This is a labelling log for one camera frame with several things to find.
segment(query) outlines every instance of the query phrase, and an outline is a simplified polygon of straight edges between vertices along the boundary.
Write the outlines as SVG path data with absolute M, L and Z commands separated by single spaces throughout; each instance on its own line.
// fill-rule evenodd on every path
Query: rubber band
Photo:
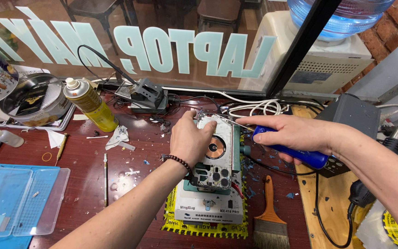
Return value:
M 50 154 L 50 158 L 49 158 L 48 160 L 44 160 L 44 156 L 45 156 L 46 154 Z M 48 161 L 50 161 L 50 159 L 52 159 L 52 153 L 46 152 L 46 153 L 44 153 L 44 155 L 42 155 L 42 161 L 48 162 Z

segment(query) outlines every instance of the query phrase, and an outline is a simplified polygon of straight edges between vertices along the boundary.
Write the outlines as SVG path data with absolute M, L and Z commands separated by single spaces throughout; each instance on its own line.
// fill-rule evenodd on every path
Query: clear plastic case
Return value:
M 0 167 L 0 237 L 51 234 L 69 174 L 68 168 Z

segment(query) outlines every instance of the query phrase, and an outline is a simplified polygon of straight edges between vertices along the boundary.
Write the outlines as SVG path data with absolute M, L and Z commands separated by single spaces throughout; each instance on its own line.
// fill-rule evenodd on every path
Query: yellow spray can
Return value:
M 112 132 L 119 122 L 90 83 L 83 79 L 67 78 L 64 95 L 103 132 Z

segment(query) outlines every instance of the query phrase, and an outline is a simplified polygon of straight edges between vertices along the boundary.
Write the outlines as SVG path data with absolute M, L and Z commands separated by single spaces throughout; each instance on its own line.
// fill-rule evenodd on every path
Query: workbench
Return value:
M 111 99 L 110 94 L 102 93 L 101 96 L 105 101 Z M 225 100 L 216 99 L 216 101 L 223 103 Z M 136 184 L 139 184 L 142 179 L 150 174 L 150 170 L 153 171 L 155 167 L 161 165 L 161 154 L 169 154 L 170 152 L 169 141 L 171 134 L 165 134 L 162 137 L 163 132 L 160 129 L 160 124 L 150 122 L 148 114 L 132 113 L 127 106 L 115 110 L 112 106 L 113 101 L 108 105 L 119 119 L 120 124 L 127 127 L 130 137 L 129 144 L 136 147 L 135 151 L 122 150 L 119 146 L 107 151 L 110 187 L 109 202 L 112 203 Z M 208 99 L 194 99 L 183 102 L 176 114 L 166 118 L 172 122 L 173 126 L 185 111 L 196 110 L 199 112 L 200 110 L 208 110 L 213 112 L 215 109 L 214 104 Z M 76 109 L 74 114 L 81 114 L 81 112 Z M 44 166 L 53 166 L 55 164 L 58 148 L 50 149 L 46 131 L 35 129 L 26 133 L 21 132 L 20 129 L 7 128 L 7 130 L 24 138 L 25 144 L 19 148 L 3 144 L 0 148 L 0 163 Z M 67 128 L 60 132 L 70 134 L 62 158 L 58 162 L 59 167 L 71 170 L 70 178 L 54 232 L 50 235 L 33 236 L 30 248 L 41 249 L 52 246 L 104 208 L 103 154 L 106 152 L 104 146 L 108 138 L 86 139 L 88 136 L 94 136 L 95 130 L 100 131 L 89 120 L 71 120 Z M 112 134 L 100 132 L 101 136 L 111 136 Z M 245 144 L 252 146 L 251 156 L 253 158 L 287 170 L 285 164 L 279 161 L 279 157 L 275 155 L 274 151 L 265 152 L 258 144 L 253 144 L 250 138 L 245 140 Z M 46 152 L 52 154 L 52 159 L 47 162 L 41 159 Z M 150 165 L 144 164 L 143 160 L 147 160 Z M 139 170 L 140 173 L 123 177 L 119 181 L 119 175 L 131 170 Z M 156 220 L 153 220 L 138 248 L 252 248 L 252 218 L 262 214 L 265 209 L 262 179 L 266 175 L 271 175 L 272 177 L 274 183 L 274 206 L 278 216 L 287 222 L 291 248 L 311 248 L 298 178 L 288 174 L 271 172 L 257 165 L 255 165 L 254 169 L 251 169 L 251 172 L 255 176 L 258 175 L 260 181 L 254 181 L 250 175 L 247 175 L 247 186 L 251 186 L 252 190 L 257 194 L 247 199 L 249 237 L 246 240 L 193 237 L 161 231 L 160 229 L 164 224 L 164 209 L 161 207 Z M 290 193 L 293 193 L 292 199 L 287 197 Z

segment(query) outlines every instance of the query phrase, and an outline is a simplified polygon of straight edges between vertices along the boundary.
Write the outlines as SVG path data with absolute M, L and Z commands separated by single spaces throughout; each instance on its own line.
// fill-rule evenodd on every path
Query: blue handheld tool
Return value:
M 265 132 L 277 132 L 273 128 L 270 127 L 265 127 L 258 125 L 256 129 L 253 131 L 253 137 L 256 134 L 259 133 L 265 133 Z M 268 147 L 275 149 L 279 152 L 285 153 L 287 155 L 290 155 L 294 158 L 297 158 L 301 160 L 304 163 L 307 163 L 309 166 L 315 168 L 315 169 L 321 169 L 325 166 L 326 161 L 328 160 L 327 155 L 322 154 L 318 151 L 300 151 L 300 150 L 293 150 L 290 149 L 284 145 L 276 144 L 276 145 L 269 145 Z

